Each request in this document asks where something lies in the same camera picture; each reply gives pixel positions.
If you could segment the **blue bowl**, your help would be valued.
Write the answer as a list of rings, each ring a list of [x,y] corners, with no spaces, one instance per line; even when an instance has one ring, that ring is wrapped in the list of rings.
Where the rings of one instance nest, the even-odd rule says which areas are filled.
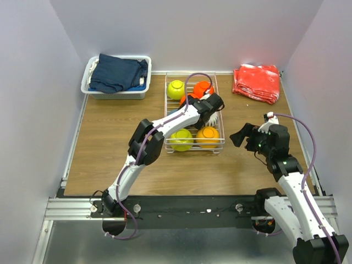
[[[169,116],[169,115],[171,115],[171,114],[173,114],[173,113],[177,112],[178,110],[179,110],[179,109],[174,109],[174,110],[171,110],[170,112],[168,112],[167,116]]]

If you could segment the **white black striped bowl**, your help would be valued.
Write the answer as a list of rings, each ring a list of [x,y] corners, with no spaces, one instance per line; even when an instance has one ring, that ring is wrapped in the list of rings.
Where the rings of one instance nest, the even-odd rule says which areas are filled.
[[[214,127],[218,122],[218,112],[214,112],[208,119],[207,122],[204,123],[205,127]]]

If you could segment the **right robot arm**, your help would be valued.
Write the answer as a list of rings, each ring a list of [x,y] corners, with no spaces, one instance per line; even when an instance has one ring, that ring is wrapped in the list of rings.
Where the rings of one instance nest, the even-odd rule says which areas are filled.
[[[246,141],[247,151],[262,154],[267,169],[284,190],[290,206],[276,189],[262,189],[256,193],[253,209],[258,215],[274,218],[293,245],[295,263],[342,263],[349,242],[329,224],[304,182],[302,167],[289,154],[287,127],[270,122],[262,126],[246,123],[230,139],[236,147]]]

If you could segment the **lime green bowl front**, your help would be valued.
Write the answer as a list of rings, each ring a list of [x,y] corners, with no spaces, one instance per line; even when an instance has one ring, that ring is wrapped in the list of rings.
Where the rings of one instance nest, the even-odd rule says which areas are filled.
[[[182,128],[170,136],[170,146],[175,151],[188,151],[194,144],[194,139],[188,129]]]

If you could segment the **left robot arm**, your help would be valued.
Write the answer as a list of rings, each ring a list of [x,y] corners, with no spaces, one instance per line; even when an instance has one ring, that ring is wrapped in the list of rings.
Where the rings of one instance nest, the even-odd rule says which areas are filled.
[[[93,202],[91,207],[96,213],[118,216],[123,209],[121,202],[128,197],[141,171],[159,158],[164,140],[188,126],[202,128],[211,115],[223,108],[224,102],[216,93],[204,99],[189,95],[173,114],[154,121],[143,119],[129,140],[128,155],[122,170],[111,186],[101,192],[101,202]]]

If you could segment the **lime green bowl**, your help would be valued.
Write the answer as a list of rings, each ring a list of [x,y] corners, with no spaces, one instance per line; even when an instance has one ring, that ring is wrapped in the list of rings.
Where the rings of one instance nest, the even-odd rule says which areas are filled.
[[[173,100],[181,100],[185,95],[185,84],[181,80],[173,80],[167,86],[167,96]]]
[[[170,136],[170,146],[175,151],[188,151],[194,144],[194,139],[188,129],[182,128]]]

